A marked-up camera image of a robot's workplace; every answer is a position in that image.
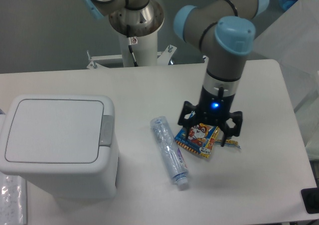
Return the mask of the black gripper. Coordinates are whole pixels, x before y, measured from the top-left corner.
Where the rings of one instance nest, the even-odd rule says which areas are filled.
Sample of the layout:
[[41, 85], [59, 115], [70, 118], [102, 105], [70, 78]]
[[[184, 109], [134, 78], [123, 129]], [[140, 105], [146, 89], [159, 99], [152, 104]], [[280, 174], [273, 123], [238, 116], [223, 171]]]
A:
[[[223, 87], [217, 88], [217, 93], [212, 94], [202, 87], [199, 103], [193, 105], [184, 101], [177, 124], [185, 130], [185, 139], [188, 138], [190, 129], [199, 123], [219, 126], [223, 132], [221, 147], [226, 140], [235, 136], [239, 137], [243, 123], [242, 111], [230, 112], [235, 95], [225, 96]], [[231, 128], [227, 121], [231, 120], [234, 126]]]

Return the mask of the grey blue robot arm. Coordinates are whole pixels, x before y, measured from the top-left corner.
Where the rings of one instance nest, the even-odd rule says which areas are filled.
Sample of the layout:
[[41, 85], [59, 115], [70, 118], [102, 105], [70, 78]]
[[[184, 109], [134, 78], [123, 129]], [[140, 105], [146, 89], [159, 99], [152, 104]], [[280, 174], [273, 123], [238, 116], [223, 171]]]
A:
[[[138, 49], [144, 37], [156, 34], [163, 24], [162, 7], [154, 0], [83, 0], [96, 19], [108, 17], [124, 45], [126, 67], [154, 65], [157, 44]], [[223, 138], [240, 135], [242, 112], [231, 105], [246, 60], [253, 47], [255, 27], [251, 22], [268, 7], [269, 0], [215, 0], [198, 8], [182, 7], [173, 21], [175, 34], [208, 57], [199, 103], [186, 101], [178, 124], [186, 131], [204, 123], [219, 127]]]

